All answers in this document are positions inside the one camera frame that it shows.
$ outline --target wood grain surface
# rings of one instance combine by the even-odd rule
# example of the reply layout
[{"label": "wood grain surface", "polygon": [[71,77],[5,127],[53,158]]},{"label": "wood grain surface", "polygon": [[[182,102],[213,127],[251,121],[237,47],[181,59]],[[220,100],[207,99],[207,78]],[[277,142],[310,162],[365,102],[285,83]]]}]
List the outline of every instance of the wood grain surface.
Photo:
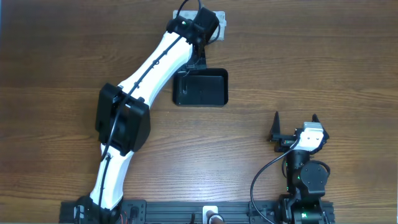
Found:
[{"label": "wood grain surface", "polygon": [[[125,198],[249,201],[286,134],[316,113],[331,138],[325,200],[338,223],[397,216],[398,1],[203,0],[225,11],[208,66],[229,71],[223,108],[182,108],[171,83],[151,110]],[[60,202],[92,190],[100,163],[98,92],[155,49],[177,0],[3,0],[0,45],[0,222],[58,222]],[[196,9],[187,3],[185,9]],[[280,163],[258,200],[285,192]]]}]

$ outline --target white plastic object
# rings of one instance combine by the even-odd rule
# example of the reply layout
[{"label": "white plastic object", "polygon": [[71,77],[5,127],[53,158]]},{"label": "white plastic object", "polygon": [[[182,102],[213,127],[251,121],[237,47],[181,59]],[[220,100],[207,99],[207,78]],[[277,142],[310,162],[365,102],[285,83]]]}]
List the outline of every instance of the white plastic object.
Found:
[{"label": "white plastic object", "polygon": [[[104,153],[104,149],[105,145],[101,144],[101,154]],[[111,156],[111,160],[106,170],[101,208],[112,210],[123,197],[123,182],[134,153],[130,151],[126,156],[121,156],[117,149],[110,146],[108,154]],[[106,163],[107,161],[105,158],[99,165],[97,181],[95,182],[93,191],[90,193],[90,198],[93,199],[93,202],[97,205],[99,205],[100,202],[101,182]]]},{"label": "white plastic object", "polygon": [[[123,92],[129,93],[135,82],[140,79],[141,75],[152,65],[153,61],[178,37],[179,35],[174,32],[166,32],[152,55],[149,56],[134,74],[119,84],[119,86],[123,87]],[[144,103],[151,107],[156,95],[166,82],[182,65],[190,60],[192,51],[193,45],[188,44],[186,38],[182,37],[169,52],[159,60],[159,64],[154,65],[142,82],[139,83],[139,88],[136,88],[131,96],[135,99],[142,97]]]},{"label": "white plastic object", "polygon": [[[174,10],[173,12],[173,19],[176,18],[177,16],[177,10]],[[224,11],[213,11],[219,22],[220,22],[220,36],[218,37],[217,40],[224,40],[224,33],[225,33],[225,27],[226,27],[226,20],[225,20],[225,12]],[[191,19],[193,20],[195,18],[195,16],[197,16],[198,11],[191,11],[191,10],[181,10],[180,11],[180,16],[186,18],[186,19]],[[217,36],[217,32],[218,32],[218,28],[214,31],[213,35],[211,35],[210,40],[214,40],[216,39]]]},{"label": "white plastic object", "polygon": [[300,134],[300,141],[294,147],[295,150],[311,152],[319,147],[323,139],[323,127],[318,122],[304,122],[304,131]]}]

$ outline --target wooden tabletop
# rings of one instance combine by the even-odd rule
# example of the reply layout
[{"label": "wooden tabletop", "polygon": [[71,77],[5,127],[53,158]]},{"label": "wooden tabletop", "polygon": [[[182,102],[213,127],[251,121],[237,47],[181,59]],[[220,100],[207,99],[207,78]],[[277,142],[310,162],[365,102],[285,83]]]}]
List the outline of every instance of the wooden tabletop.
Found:
[{"label": "wooden tabletop", "polygon": [[[2,3],[0,222],[58,222],[60,202],[89,193],[100,163],[100,88],[136,71],[180,0],[12,0]],[[225,11],[225,41],[208,66],[229,72],[223,108],[151,109],[124,198],[249,201],[256,172],[278,153],[266,141],[316,113],[330,134],[315,155],[331,167],[324,200],[338,223],[395,223],[398,1],[203,0]],[[196,9],[187,3],[185,9]],[[280,162],[256,200],[285,193]]]}]

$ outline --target black metal base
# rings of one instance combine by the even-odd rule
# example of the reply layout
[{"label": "black metal base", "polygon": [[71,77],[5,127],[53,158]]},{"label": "black metal base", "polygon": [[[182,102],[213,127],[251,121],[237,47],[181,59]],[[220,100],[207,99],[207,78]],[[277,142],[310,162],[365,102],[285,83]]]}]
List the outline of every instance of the black metal base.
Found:
[{"label": "black metal base", "polygon": [[[275,222],[274,201],[256,201],[257,207],[267,213],[267,218]],[[65,207],[71,207],[63,202],[61,211]],[[121,205],[123,223],[128,224],[202,224],[202,209],[205,205],[215,205],[218,213],[228,224],[266,224],[259,214],[251,206],[251,202],[146,202],[145,200],[125,200]],[[324,211],[328,214],[331,223],[335,223],[333,204],[322,202]],[[71,223],[73,217],[60,214],[60,223]],[[67,216],[73,215],[73,209]]]}]

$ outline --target wooden table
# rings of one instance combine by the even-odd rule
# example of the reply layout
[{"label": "wooden table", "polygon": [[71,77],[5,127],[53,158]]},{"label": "wooden table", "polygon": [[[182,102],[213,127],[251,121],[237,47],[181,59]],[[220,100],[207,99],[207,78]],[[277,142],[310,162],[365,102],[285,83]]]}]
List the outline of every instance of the wooden table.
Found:
[{"label": "wooden table", "polygon": [[[0,222],[57,222],[60,202],[95,184],[98,92],[155,49],[177,0],[5,0],[0,46]],[[226,40],[206,49],[229,71],[223,108],[184,108],[171,83],[151,110],[125,198],[249,201],[254,174],[278,156],[266,141],[316,113],[331,138],[325,200],[338,223],[395,223],[398,1],[204,0],[225,11]],[[195,1],[186,9],[196,9]],[[286,190],[280,163],[258,200]]]}]

